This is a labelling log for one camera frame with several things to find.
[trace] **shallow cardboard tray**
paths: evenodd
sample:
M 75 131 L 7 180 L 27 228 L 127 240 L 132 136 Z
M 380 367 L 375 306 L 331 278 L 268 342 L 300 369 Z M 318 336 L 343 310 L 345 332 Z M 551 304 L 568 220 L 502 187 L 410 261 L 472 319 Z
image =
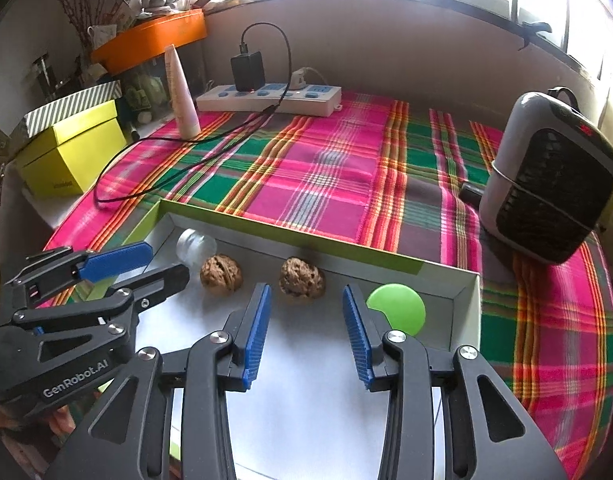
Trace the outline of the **shallow cardboard tray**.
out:
M 155 346 L 165 353 L 188 348 L 222 328 L 231 311 L 246 306 L 257 282 L 272 286 L 273 311 L 258 378 L 246 394 L 227 394 L 240 480 L 377 478 L 388 393 L 371 394 L 357 378 L 341 310 L 348 283 L 357 283 L 367 297 L 383 283 L 409 285 L 427 309 L 420 341 L 452 351 L 463 344 L 479 348 L 477 273 L 164 200 L 125 240 L 149 242 L 155 252 L 152 263 L 119 280 L 175 263 L 176 242 L 187 228 L 215 238 L 218 252 L 242 267 L 244 284 L 230 298 L 215 298 L 192 278 L 186 290 L 140 315 L 136 349 Z M 290 256 L 325 272 L 323 298 L 304 303 L 280 291 L 280 268 Z M 435 478 L 443 478 L 443 418 L 439 392 L 433 390 Z M 177 457 L 181 416 L 179 390 L 171 431 L 171 451 Z

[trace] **power strip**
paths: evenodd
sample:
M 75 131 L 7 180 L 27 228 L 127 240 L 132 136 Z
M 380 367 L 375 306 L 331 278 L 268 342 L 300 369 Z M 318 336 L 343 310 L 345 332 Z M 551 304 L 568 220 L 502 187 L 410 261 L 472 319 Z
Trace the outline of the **power strip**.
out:
M 286 85 L 271 83 L 253 92 L 238 92 L 235 86 L 217 86 L 197 98 L 201 112 L 260 112 L 276 104 Z M 308 85 L 286 93 L 279 112 L 295 115 L 329 117 L 342 100 L 339 86 Z

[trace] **green round lid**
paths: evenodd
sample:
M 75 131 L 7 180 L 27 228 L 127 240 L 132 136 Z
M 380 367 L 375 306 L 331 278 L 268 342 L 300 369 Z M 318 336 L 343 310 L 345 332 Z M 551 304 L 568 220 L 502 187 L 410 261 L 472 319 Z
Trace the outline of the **green round lid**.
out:
M 419 294 L 401 283 L 388 283 L 376 288 L 366 306 L 384 312 L 394 330 L 415 336 L 426 321 L 426 308 Z

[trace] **white wall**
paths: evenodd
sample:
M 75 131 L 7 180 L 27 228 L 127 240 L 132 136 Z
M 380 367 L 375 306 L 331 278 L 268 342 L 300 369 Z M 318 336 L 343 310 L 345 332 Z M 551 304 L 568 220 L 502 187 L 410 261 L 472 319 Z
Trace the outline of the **white wall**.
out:
M 15 0 L 0 22 L 0 128 L 10 133 L 44 104 L 31 64 L 48 52 L 58 80 L 75 68 L 80 42 L 57 0 Z
M 503 128 L 527 91 L 568 86 L 597 123 L 608 87 L 590 82 L 522 38 L 454 10 L 408 0 L 270 0 L 207 16 L 203 40 L 208 76 L 233 81 L 230 57 L 244 27 L 257 21 L 286 32 L 294 67 L 312 66 L 346 89 L 421 101 Z M 267 81 L 286 80 L 280 35 L 267 27 L 247 34 L 262 50 Z

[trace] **plaid tablecloth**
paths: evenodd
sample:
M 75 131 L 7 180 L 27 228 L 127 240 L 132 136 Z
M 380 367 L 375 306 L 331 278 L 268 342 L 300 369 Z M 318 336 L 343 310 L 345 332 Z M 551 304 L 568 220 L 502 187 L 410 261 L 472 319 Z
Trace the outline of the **plaid tablecloth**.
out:
M 201 135 L 244 118 L 203 114 Z M 174 122 L 157 135 L 176 136 Z M 570 478 L 579 478 L 604 443 L 613 409 L 609 277 L 595 235 L 567 263 L 543 266 L 488 236 L 458 199 L 461 180 L 486 183 L 501 136 L 447 113 L 346 92 L 343 110 L 330 118 L 275 114 L 234 152 L 156 194 L 100 207 L 85 195 L 48 247 L 112 248 L 166 197 L 476 270 L 483 276 L 481 352 Z M 107 173 L 100 195 L 146 189 L 225 142 L 143 142 Z

